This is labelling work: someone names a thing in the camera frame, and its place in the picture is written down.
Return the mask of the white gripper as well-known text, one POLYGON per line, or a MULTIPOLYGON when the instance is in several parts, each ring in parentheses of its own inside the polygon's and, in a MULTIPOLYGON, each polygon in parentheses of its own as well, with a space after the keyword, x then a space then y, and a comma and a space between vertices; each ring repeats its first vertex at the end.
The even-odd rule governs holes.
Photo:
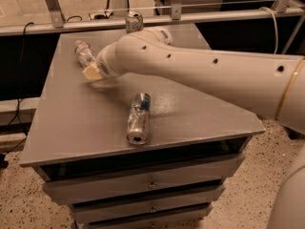
POLYGON ((97 65, 95 63, 86 67, 82 74, 89 80, 101 80, 115 78, 123 74, 118 67, 115 53, 115 43, 112 43, 102 49, 96 56, 97 65))

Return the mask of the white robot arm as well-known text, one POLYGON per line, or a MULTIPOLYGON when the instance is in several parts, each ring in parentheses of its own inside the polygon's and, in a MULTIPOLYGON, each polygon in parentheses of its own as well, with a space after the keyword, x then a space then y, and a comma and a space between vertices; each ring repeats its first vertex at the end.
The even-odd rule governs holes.
POLYGON ((83 71, 90 80, 126 73, 168 78, 305 134, 302 55, 179 48, 168 30, 149 28, 106 46, 83 71))

